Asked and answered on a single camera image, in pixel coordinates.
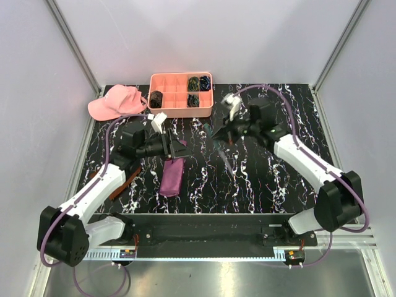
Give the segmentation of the purple cloth napkin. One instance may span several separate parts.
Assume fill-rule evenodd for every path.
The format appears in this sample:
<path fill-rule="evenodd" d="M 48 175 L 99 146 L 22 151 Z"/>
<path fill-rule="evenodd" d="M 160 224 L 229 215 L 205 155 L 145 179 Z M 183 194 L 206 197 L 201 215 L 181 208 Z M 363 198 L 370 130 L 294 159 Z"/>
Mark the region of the purple cloth napkin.
<path fill-rule="evenodd" d="M 179 195 L 184 174 L 184 158 L 165 158 L 159 194 L 165 197 Z"/>

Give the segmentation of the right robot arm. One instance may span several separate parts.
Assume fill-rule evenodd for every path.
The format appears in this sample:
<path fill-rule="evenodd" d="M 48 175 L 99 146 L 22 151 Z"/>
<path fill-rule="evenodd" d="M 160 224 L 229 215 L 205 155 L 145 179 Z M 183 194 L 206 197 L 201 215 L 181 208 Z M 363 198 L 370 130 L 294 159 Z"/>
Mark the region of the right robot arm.
<path fill-rule="evenodd" d="M 357 173 L 344 173 L 308 149 L 276 121 L 274 106 L 268 99 L 252 100 L 246 118 L 239 117 L 241 102 L 240 96 L 231 93 L 222 100 L 229 114 L 212 138 L 229 144 L 242 137 L 255 138 L 260 146 L 292 166 L 317 194 L 313 208 L 296 213 L 283 223 L 278 235 L 284 243 L 292 246 L 312 231 L 344 228 L 365 212 Z"/>

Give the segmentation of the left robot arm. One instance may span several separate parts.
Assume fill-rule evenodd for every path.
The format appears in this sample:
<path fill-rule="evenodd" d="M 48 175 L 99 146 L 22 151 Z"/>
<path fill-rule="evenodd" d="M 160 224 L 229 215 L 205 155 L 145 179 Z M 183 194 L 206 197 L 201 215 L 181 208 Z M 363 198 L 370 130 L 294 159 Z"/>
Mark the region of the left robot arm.
<path fill-rule="evenodd" d="M 191 149 L 171 131 L 149 135 L 141 123 L 124 126 L 121 138 L 91 181 L 59 207 L 47 206 L 41 212 L 37 249 L 42 263 L 51 267 L 45 259 L 50 256 L 58 263 L 75 267 L 91 248 L 111 240 L 129 244 L 136 238 L 132 219 L 111 213 L 92 223 L 93 214 L 137 176 L 142 159 L 162 157 L 178 161 L 191 154 Z"/>

